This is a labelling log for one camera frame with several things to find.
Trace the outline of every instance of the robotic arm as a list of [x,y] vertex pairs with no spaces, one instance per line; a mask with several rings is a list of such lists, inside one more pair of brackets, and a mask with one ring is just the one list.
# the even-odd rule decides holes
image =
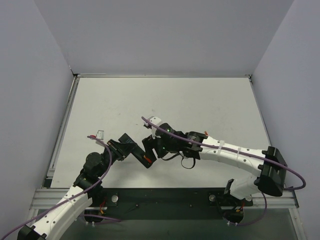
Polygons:
[[251,173],[250,177],[230,179],[224,191],[226,198],[234,197],[238,200],[247,198],[250,201],[251,195],[258,192],[277,197],[282,195],[286,170],[263,160],[240,154],[242,151],[248,152],[286,166],[276,148],[270,146],[268,150],[249,149],[227,144],[199,132],[183,133],[174,130],[168,123],[162,122],[155,116],[150,117],[144,126],[151,129],[151,135],[142,140],[145,151],[126,133],[118,139],[118,142],[110,139],[106,144],[109,151],[105,148],[101,154],[92,152],[86,157],[79,176],[59,202],[67,200],[67,203],[61,205],[58,203],[58,207],[48,212],[31,227],[25,225],[19,231],[17,239],[60,239],[81,212],[92,204],[97,205],[103,201],[103,187],[101,182],[95,185],[96,182],[115,161],[123,161],[129,154],[133,154],[146,168],[150,168],[157,158],[163,158],[168,153],[172,153],[180,154],[183,158],[221,162]]

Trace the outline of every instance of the gray wall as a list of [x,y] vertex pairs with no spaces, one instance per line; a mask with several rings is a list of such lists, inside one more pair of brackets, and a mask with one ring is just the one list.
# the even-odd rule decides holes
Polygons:
[[26,220],[49,164],[72,79],[33,0],[1,1],[0,237]]
[[[307,187],[296,192],[309,239],[319,239],[320,1],[295,0],[253,74],[271,142]],[[288,174],[288,185],[300,181]]]
[[75,73],[252,74],[293,0],[35,0]]

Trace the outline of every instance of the black cable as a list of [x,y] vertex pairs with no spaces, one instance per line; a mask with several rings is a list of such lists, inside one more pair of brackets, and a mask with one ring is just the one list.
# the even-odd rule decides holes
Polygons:
[[170,161],[170,160],[172,160],[172,159],[174,159],[175,157],[177,157],[177,156],[179,156],[180,155],[180,153],[176,153],[175,155],[173,155],[173,156],[171,156],[171,157],[169,157],[169,158],[161,158],[163,161]]
[[184,167],[185,169],[193,169],[196,165],[196,159],[193,158],[193,165],[192,167],[185,167],[183,164],[182,164],[182,161],[184,160],[184,158],[181,159],[181,166]]

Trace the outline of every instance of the white tabletop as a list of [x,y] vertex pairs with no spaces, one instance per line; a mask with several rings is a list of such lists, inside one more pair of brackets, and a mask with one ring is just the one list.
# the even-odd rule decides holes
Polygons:
[[[80,78],[51,187],[68,188],[86,156],[103,147],[86,136],[104,131],[104,141],[127,133],[141,147],[151,131],[141,116],[157,116],[177,131],[207,131],[215,139],[267,149],[268,138],[248,78]],[[117,161],[105,188],[214,188],[248,175],[223,163],[158,159],[146,169],[132,154]],[[186,159],[190,167],[192,159]]]

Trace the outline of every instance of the table surface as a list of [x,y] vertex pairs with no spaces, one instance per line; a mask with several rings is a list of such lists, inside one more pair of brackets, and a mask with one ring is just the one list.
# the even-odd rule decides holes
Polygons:
[[[87,138],[104,131],[104,141],[127,133],[141,147],[151,131],[141,116],[157,116],[177,131],[207,131],[226,143],[267,149],[269,142],[248,78],[80,78],[52,188],[69,188],[86,156],[103,152]],[[192,159],[186,159],[186,167]],[[225,187],[249,174],[223,163],[197,160],[193,169],[181,159],[158,159],[146,169],[133,155],[117,161],[104,178],[105,188]]]

